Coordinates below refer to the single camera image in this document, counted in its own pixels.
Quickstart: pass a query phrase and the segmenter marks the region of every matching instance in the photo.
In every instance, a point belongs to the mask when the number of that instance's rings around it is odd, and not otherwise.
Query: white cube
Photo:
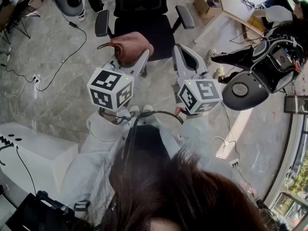
[[[178,97],[190,114],[209,113],[222,101],[220,86],[216,79],[185,80]]]
[[[87,88],[92,104],[117,111],[133,97],[134,77],[96,68],[87,83]]]

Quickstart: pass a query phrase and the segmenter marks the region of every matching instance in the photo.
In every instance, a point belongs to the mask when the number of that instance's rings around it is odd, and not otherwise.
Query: brown hair
[[[154,218],[171,220],[185,231],[266,230],[247,195],[231,180],[199,170],[197,156],[181,151],[164,167],[149,167],[144,155],[139,158],[118,172],[122,162],[115,160],[113,207],[97,230],[147,231]]]

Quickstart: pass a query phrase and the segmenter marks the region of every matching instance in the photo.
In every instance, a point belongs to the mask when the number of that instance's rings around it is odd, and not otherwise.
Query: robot
[[[177,106],[184,108],[187,115],[208,114],[222,101],[218,81],[207,72],[203,59],[190,48],[177,44],[172,57],[178,75],[173,85]],[[149,50],[146,50],[136,62],[123,67],[113,56],[102,68],[97,68],[87,84],[91,102],[114,113],[127,106],[148,58]]]

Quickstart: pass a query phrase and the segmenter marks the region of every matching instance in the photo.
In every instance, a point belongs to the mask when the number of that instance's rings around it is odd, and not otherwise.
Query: red cloth
[[[144,50],[154,52],[153,45],[139,32],[132,32],[111,39],[109,43],[99,46],[101,49],[106,46],[115,48],[115,57],[121,62],[131,63],[135,61]]]

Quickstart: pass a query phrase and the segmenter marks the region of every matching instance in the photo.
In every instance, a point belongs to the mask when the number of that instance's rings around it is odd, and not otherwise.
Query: black office chair
[[[100,12],[95,24],[95,34],[114,38],[126,33],[140,32],[154,47],[148,61],[172,56],[175,45],[173,33],[182,23],[185,29],[194,28],[191,14],[183,6],[176,6],[179,18],[171,28],[164,13],[168,11],[167,0],[115,0],[115,33],[108,26],[109,11]]]

